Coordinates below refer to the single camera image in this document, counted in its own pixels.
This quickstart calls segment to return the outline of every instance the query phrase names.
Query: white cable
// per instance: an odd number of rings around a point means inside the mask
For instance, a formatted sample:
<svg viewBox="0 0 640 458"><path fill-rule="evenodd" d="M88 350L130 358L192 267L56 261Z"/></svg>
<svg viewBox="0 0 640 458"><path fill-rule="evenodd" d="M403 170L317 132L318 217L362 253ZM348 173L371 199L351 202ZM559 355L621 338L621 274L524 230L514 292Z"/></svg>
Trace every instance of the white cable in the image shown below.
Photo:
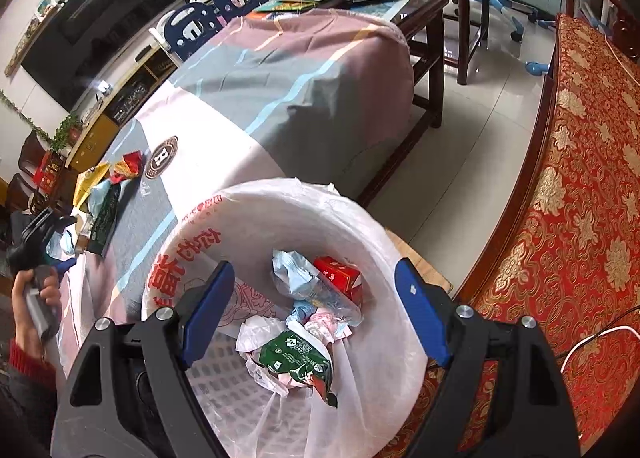
<svg viewBox="0 0 640 458"><path fill-rule="evenodd" d="M622 63L622 61L620 61L620 59L618 58L618 55L616 54L616 51L615 51L615 50L613 50L613 48L611 47L611 45L609 45L609 40L607 39L606 34L605 34L605 36L604 36L604 42L607 44L607 47L609 47L609 50L610 50L610 51L611 51L611 53L613 54L613 57L614 57L614 58L616 58L616 61L618 61L618 63L620 64L620 66L621 66L622 68L624 68L624 69L625 69L625 72L626 72L627 74L629 74L629 76L631 77L631 79L633 79L633 80L636 82L636 84L637 84L638 86L640 86L640 83L638 82L638 79L636 79L636 78L634 77L634 75L633 75L631 72L629 72L629 70L627 69L627 67L625 66L625 64L624 64L624 63Z"/></svg>
<svg viewBox="0 0 640 458"><path fill-rule="evenodd" d="M614 326L613 328L609 328L608 330L604 330L604 332L602 332L601 334L597 334L596 333L594 335L590 335L590 336L585 337L584 339L582 339L579 343L577 343L577 345L575 345L573 348L571 348L571 351L564 358L564 362L562 363L562 367L560 368L560 373L564 373L564 369L566 368L567 362L569 362L569 359L571 358L571 356L574 354L574 352L578 348L580 348L580 346L583 346L583 345L587 344L592 339L596 339L597 337L600 337L602 335L606 335L608 333L615 332L616 330L629 330L629 332L633 333L633 335L635 335L638 338L638 340L640 341L640 334L636 330L631 328L630 326L627 326L626 324L623 324L621 326Z"/></svg>

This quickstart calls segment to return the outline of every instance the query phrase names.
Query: tile floor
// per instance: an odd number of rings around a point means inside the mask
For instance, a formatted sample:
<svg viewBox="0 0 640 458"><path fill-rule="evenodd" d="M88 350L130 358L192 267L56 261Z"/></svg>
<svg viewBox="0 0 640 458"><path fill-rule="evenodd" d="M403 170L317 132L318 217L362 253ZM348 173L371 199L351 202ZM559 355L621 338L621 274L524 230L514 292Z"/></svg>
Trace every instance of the tile floor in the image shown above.
<svg viewBox="0 0 640 458"><path fill-rule="evenodd" d="M479 20L474 2L473 12ZM472 58L468 84L458 85L457 71L447 66L442 127L425 133L369 207L454 291L494 231L529 145L543 78L530 76L524 64L548 63L555 43L554 31L520 15L527 30L516 44L497 12L490 16L488 44ZM457 23L445 20L445 36L458 36ZM426 77L416 92L428 96Z"/></svg>

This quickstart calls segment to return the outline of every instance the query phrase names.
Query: green snack wrapper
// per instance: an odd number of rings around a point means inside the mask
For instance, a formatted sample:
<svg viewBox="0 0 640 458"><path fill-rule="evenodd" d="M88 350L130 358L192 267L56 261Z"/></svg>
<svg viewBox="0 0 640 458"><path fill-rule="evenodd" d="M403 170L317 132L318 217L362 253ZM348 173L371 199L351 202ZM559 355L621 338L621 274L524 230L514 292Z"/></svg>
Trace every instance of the green snack wrapper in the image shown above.
<svg viewBox="0 0 640 458"><path fill-rule="evenodd" d="M260 348L258 364L273 374L288 373L294 380L314 388L329 406L337 408L338 399L329 391L334 378L329 352L298 321L288 321L287 327Z"/></svg>
<svg viewBox="0 0 640 458"><path fill-rule="evenodd" d="M107 191L102 208L95 218L94 226L89 236L89 243L86 247L88 252L104 256L105 248L113 235L119 198L120 184L117 183Z"/></svg>

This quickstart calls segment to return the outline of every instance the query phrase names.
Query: tv stand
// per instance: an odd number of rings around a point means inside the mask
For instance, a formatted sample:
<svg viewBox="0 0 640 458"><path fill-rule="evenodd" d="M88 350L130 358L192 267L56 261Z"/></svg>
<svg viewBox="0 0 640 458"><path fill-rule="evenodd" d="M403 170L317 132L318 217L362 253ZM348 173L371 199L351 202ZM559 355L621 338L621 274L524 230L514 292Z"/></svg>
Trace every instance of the tv stand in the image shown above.
<svg viewBox="0 0 640 458"><path fill-rule="evenodd" d="M90 111L82 134L66 158L65 167L82 173L98 164L120 129L176 68L162 48L147 50L111 93Z"/></svg>

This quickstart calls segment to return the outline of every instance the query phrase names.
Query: white wall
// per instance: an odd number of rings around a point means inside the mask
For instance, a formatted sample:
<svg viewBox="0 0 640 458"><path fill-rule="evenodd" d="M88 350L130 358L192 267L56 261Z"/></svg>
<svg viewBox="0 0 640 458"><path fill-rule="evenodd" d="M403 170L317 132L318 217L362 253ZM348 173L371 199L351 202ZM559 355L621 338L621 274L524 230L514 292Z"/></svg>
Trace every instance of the white wall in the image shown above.
<svg viewBox="0 0 640 458"><path fill-rule="evenodd" d="M26 30L40 0L12 0L0 16L0 88L22 112L33 122L53 135L60 121L67 115L65 109L54 101L34 82L27 71L18 67L10 78L4 76L4 67L14 53L22 34ZM129 47L114 60L102 78L114 84L134 64L139 51L152 40L148 32L142 31ZM92 103L92 96L85 99L79 112ZM0 178L10 181L18 171L17 159L29 128L18 117L6 109L0 109Z"/></svg>

